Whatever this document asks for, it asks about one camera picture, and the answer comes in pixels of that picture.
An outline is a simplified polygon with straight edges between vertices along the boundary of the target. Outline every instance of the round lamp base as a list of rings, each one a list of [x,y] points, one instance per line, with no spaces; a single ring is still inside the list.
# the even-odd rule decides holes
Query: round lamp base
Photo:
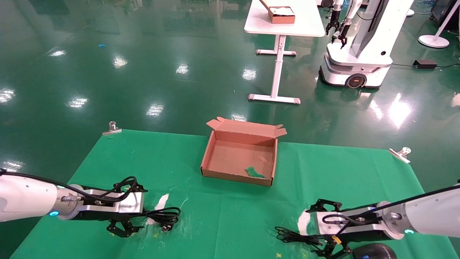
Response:
[[[434,35],[422,35],[419,37],[419,42],[425,46],[435,48],[444,48],[449,46],[448,40]]]

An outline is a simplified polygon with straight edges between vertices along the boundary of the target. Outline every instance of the cardboard box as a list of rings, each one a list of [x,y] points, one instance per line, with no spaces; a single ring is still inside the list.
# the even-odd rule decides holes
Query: cardboard box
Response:
[[[272,24],[293,24],[295,22],[295,14],[290,6],[282,5],[283,2],[274,0],[260,0],[260,2],[268,10],[268,16]],[[288,8],[293,15],[276,15],[272,12],[271,8]]]
[[[217,117],[207,125],[214,130],[201,163],[206,177],[271,186],[275,177],[277,137],[287,134],[273,126]],[[253,167],[263,177],[251,177]]]

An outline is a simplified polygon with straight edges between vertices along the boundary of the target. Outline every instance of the table foot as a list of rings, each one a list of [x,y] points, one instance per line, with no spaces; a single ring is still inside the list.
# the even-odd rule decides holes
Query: table foot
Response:
[[[276,54],[278,54],[278,51],[268,50],[268,49],[258,49],[258,50],[256,50],[256,54],[276,55]],[[297,56],[297,53],[295,51],[283,51],[283,55]]]
[[[260,100],[260,101],[273,101],[273,102],[287,102],[287,103],[294,103],[294,104],[300,104],[300,99],[299,98],[291,98],[291,97],[280,97],[277,96],[275,98],[272,98],[269,95],[261,95],[261,94],[250,94],[247,97],[248,100]]]

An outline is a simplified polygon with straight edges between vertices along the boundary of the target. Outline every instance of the yellow label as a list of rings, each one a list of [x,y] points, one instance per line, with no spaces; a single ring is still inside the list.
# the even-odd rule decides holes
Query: yellow label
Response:
[[[339,245],[342,243],[342,241],[338,237],[336,237],[335,235],[332,236],[332,239],[334,239],[334,241]]]

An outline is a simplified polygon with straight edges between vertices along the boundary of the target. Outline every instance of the table leg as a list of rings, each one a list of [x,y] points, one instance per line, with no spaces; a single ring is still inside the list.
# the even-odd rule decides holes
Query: table leg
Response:
[[[280,87],[280,79],[281,79],[281,68],[283,66],[283,55],[284,55],[283,53],[284,53],[285,41],[286,41],[286,35],[280,35],[278,46],[277,46],[275,72],[273,73],[273,85],[271,86],[271,95],[250,94],[247,97],[249,100],[275,101],[275,102],[287,102],[287,103],[300,104],[299,98],[278,96],[278,89]]]
[[[269,54],[269,55],[278,54],[277,49],[278,49],[278,44],[280,42],[280,37],[281,37],[281,35],[275,35],[275,46],[273,47],[273,50],[257,49],[256,54]],[[297,55],[297,53],[295,51],[283,51],[283,54],[287,55],[287,56],[296,56]]]

